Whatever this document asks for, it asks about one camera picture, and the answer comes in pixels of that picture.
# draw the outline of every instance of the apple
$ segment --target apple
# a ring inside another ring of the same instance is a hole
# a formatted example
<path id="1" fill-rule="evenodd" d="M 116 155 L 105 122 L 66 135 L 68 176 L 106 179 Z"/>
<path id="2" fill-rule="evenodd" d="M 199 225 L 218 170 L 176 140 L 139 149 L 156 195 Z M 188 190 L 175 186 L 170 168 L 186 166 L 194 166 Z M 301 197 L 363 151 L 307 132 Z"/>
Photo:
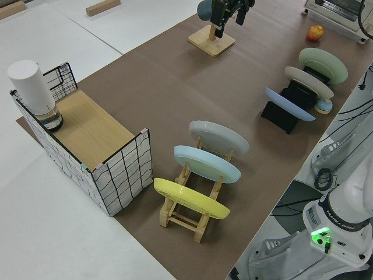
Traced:
<path id="1" fill-rule="evenodd" d="M 307 40 L 311 42 L 318 41 L 324 35 L 324 28 L 319 24 L 312 25 L 307 32 Z"/>

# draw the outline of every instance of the brown tabletop mat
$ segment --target brown tabletop mat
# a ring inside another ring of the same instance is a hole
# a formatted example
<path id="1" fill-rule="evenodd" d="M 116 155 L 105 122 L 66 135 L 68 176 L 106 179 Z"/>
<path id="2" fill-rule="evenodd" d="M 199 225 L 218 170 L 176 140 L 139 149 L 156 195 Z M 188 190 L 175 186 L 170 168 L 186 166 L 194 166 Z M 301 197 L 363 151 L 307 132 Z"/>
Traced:
<path id="1" fill-rule="evenodd" d="M 173 159 L 173 147 L 195 144 L 188 132 L 193 120 L 229 127 L 250 143 L 249 153 L 232 161 L 242 178 L 223 185 L 217 199 L 231 214 L 211 219 L 201 244 L 172 222 L 166 229 L 159 226 L 164 200 L 152 185 L 115 216 L 177 279 L 226 277 L 373 61 L 370 41 L 357 44 L 349 32 L 311 13 L 302 16 L 303 2 L 257 1 L 243 26 L 228 21 L 226 33 L 236 43 L 216 58 L 187 42 L 208 24 L 193 16 L 78 84 L 130 131 L 150 128 L 155 177 L 178 176 L 181 166 Z M 305 39 L 314 23 L 325 28 L 318 43 Z M 329 115 L 312 109 L 316 121 L 300 121 L 287 135 L 260 117 L 267 102 L 264 88 L 280 92 L 286 87 L 284 68 L 301 68 L 298 55 L 306 47 L 340 58 L 349 78 L 331 87 L 335 97 Z M 192 176 L 188 186 L 208 194 L 212 185 Z"/>

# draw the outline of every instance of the yellow plate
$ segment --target yellow plate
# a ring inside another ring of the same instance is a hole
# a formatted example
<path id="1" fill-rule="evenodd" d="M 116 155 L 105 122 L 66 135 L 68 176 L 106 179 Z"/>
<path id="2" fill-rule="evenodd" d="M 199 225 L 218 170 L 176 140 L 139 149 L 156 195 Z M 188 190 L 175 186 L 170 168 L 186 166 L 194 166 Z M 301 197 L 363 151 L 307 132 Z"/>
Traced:
<path id="1" fill-rule="evenodd" d="M 191 188 L 162 179 L 154 179 L 154 188 L 161 195 L 201 214 L 215 219 L 224 219 L 231 212 L 223 204 Z"/>

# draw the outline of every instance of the wooden block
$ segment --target wooden block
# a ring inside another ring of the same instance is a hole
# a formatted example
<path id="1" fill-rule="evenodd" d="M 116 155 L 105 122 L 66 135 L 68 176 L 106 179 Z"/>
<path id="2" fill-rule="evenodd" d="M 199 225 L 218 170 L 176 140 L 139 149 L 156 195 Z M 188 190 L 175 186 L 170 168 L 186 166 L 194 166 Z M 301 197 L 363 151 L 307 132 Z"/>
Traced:
<path id="1" fill-rule="evenodd" d="M 121 4 L 121 0 L 105 0 L 86 8 L 87 15 L 94 16 Z"/>
<path id="2" fill-rule="evenodd" d="M 54 136 L 90 170 L 134 138 L 82 90 L 60 99 L 57 107 L 64 124 Z"/>
<path id="3" fill-rule="evenodd" d="M 235 39 L 226 35 L 225 33 L 223 34 L 222 38 L 211 40 L 209 25 L 205 26 L 193 35 L 190 35 L 188 37 L 188 41 L 213 57 L 218 56 L 235 43 Z"/>
<path id="4" fill-rule="evenodd" d="M 0 19 L 7 18 L 8 16 L 14 15 L 24 10 L 26 10 L 25 3 L 23 3 L 22 1 L 15 2 L 0 9 Z"/>

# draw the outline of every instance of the toaster oven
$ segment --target toaster oven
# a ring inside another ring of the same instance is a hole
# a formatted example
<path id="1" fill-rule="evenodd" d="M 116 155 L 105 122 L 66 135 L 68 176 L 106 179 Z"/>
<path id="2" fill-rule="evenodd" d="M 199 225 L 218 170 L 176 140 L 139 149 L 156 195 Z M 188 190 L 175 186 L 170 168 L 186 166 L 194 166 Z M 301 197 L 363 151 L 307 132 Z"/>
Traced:
<path id="1" fill-rule="evenodd" d="M 337 25 L 355 33 L 363 43 L 368 37 L 361 31 L 358 14 L 361 0 L 307 0 L 305 13 L 312 11 Z M 365 0 L 361 12 L 361 23 L 368 34 L 373 30 L 373 0 Z"/>

